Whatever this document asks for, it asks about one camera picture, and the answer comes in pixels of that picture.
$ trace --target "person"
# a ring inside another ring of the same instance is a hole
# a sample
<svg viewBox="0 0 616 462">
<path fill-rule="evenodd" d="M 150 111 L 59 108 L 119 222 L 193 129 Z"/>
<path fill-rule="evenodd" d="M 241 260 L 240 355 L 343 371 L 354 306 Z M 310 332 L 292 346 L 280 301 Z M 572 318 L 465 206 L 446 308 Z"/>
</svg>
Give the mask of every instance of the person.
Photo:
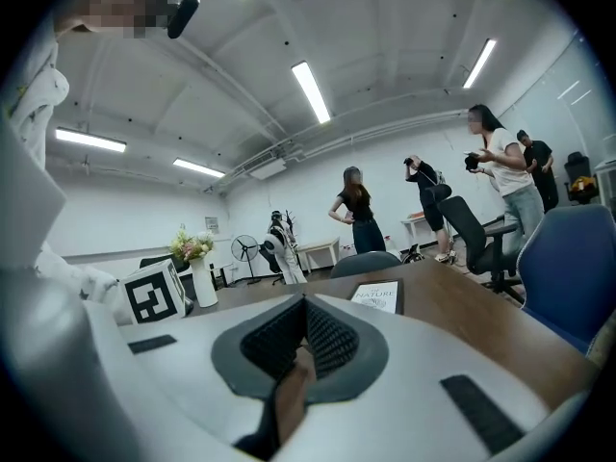
<svg viewBox="0 0 616 462">
<path fill-rule="evenodd" d="M 558 205 L 558 188 L 552 172 L 552 150 L 543 141 L 534 141 L 524 130 L 518 132 L 518 141 L 525 147 L 526 172 L 532 175 L 543 199 L 544 212 Z"/>
<path fill-rule="evenodd" d="M 329 216 L 353 226 L 353 242 L 357 253 L 385 251 L 385 241 L 370 208 L 370 194 L 362 184 L 362 173 L 358 167 L 345 169 L 343 174 L 345 188 L 338 193 Z M 336 211 L 346 205 L 347 213 L 341 218 Z"/>
<path fill-rule="evenodd" d="M 495 179 L 504 201 L 504 223 L 517 223 L 518 229 L 502 239 L 504 255 L 516 255 L 530 238 L 543 217 L 543 202 L 532 178 L 526 172 L 526 161 L 515 138 L 502 126 L 490 109 L 482 104 L 468 113 L 469 128 L 483 139 L 477 154 L 485 167 L 471 169 Z"/>
<path fill-rule="evenodd" d="M 435 187 L 439 183 L 439 177 L 436 171 L 431 165 L 422 161 L 418 156 L 409 156 L 411 164 L 406 164 L 406 176 L 405 179 L 411 183 L 417 183 L 420 189 L 420 202 L 423 207 L 423 214 L 425 220 L 430 226 L 430 229 L 434 231 L 436 235 L 436 241 L 439 245 L 439 254 L 434 257 L 438 262 L 453 262 L 456 258 L 455 251 L 451 249 L 451 239 L 448 230 L 445 228 L 445 222 L 443 216 L 439 212 L 439 209 L 434 200 L 434 195 L 430 191 L 432 187 Z"/>
<path fill-rule="evenodd" d="M 60 2 L 24 47 L 0 91 L 2 135 L 14 135 L 28 151 L 28 159 L 43 170 L 47 124 L 54 107 L 68 95 L 68 82 L 56 68 L 58 38 L 71 31 L 142 35 L 146 28 L 168 24 L 173 2 L 176 0 Z M 105 303 L 118 324 L 131 322 L 118 282 L 108 273 L 71 266 L 47 243 L 43 243 L 31 268 L 39 277 L 56 281 L 77 298 Z"/>
<path fill-rule="evenodd" d="M 297 241 L 291 231 L 291 227 L 283 220 L 280 211 L 273 211 L 271 213 L 271 223 L 269 224 L 268 232 L 276 236 L 284 246 L 284 254 L 274 253 L 274 257 L 278 267 L 282 270 L 285 284 L 302 284 L 307 282 L 301 268 L 297 264 L 297 255 L 295 253 Z"/>
</svg>

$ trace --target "white vase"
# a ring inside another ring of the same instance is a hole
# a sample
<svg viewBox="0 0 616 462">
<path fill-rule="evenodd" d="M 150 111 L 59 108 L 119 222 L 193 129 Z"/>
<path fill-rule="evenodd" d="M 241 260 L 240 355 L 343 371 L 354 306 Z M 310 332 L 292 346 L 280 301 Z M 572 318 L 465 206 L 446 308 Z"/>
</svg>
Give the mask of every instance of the white vase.
<svg viewBox="0 0 616 462">
<path fill-rule="evenodd" d="M 201 308 L 207 308 L 208 306 L 218 303 L 216 291 L 212 284 L 212 274 L 210 269 L 206 266 L 205 260 L 202 258 L 195 258 L 190 260 L 192 269 L 192 282 L 194 284 L 194 292 L 196 293 L 197 301 Z"/>
</svg>

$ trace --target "black mesh chair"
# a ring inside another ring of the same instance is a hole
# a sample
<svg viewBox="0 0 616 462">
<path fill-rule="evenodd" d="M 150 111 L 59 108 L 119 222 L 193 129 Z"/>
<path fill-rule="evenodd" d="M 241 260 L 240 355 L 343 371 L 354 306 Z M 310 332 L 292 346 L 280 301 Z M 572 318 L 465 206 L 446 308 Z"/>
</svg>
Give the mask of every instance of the black mesh chair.
<svg viewBox="0 0 616 462">
<path fill-rule="evenodd" d="M 184 262 L 180 260 L 173 254 L 161 255 L 160 257 L 152 257 L 152 258 L 143 258 L 139 263 L 139 268 L 143 269 L 144 267 L 151 266 L 152 264 L 158 264 L 159 262 L 163 262 L 163 260 L 171 259 L 173 262 L 173 266 L 175 267 L 175 271 L 180 273 L 188 270 L 191 265 L 188 262 Z"/>
<path fill-rule="evenodd" d="M 482 286 L 495 293 L 505 292 L 516 301 L 524 303 L 522 297 L 511 287 L 521 284 L 522 281 L 504 278 L 506 270 L 510 277 L 516 274 L 518 255 L 505 258 L 502 254 L 502 237 L 507 233 L 513 233 L 518 225 L 507 224 L 485 229 L 461 196 L 453 196 L 444 200 L 439 204 L 439 210 L 466 244 L 467 268 L 475 275 L 485 272 L 492 274 L 490 282 L 483 283 Z M 488 238 L 494 240 L 488 244 Z"/>
<path fill-rule="evenodd" d="M 351 255 L 342 259 L 329 276 L 331 279 L 337 277 L 348 277 L 358 273 L 373 272 L 384 270 L 389 267 L 401 266 L 402 262 L 391 253 L 386 251 L 369 251 L 359 255 Z"/>
<path fill-rule="evenodd" d="M 567 158 L 565 163 L 565 171 L 569 177 L 569 183 L 573 184 L 580 176 L 592 177 L 590 171 L 590 160 L 587 156 L 583 156 L 581 152 L 572 152 Z M 586 190 L 572 192 L 569 183 L 565 183 L 567 189 L 567 196 L 572 202 L 577 202 L 580 205 L 589 204 L 590 201 L 599 196 L 599 181 L 595 175 L 595 185 L 589 186 Z"/>
</svg>

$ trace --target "flowers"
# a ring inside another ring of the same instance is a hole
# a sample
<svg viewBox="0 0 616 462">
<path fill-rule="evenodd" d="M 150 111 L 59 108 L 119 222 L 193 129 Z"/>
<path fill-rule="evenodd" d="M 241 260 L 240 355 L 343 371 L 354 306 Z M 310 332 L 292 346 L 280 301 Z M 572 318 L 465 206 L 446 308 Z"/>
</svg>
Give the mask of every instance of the flowers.
<svg viewBox="0 0 616 462">
<path fill-rule="evenodd" d="M 189 262 L 195 258 L 203 258 L 214 249 L 212 234 L 202 231 L 196 236 L 186 233 L 186 226 L 180 225 L 180 230 L 169 245 L 169 251 L 176 258 Z"/>
</svg>

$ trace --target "hand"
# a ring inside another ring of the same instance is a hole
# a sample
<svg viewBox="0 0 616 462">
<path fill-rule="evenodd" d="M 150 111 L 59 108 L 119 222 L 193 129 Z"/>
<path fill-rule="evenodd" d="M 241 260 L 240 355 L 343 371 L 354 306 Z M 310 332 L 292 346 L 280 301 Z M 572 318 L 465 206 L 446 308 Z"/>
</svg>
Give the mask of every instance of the hand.
<svg viewBox="0 0 616 462">
<path fill-rule="evenodd" d="M 488 149 L 484 149 L 484 148 L 481 148 L 479 150 L 482 152 L 482 154 L 479 154 L 477 156 L 477 160 L 480 163 L 489 163 L 490 161 L 496 161 L 497 157 L 493 152 L 489 151 Z"/>
</svg>

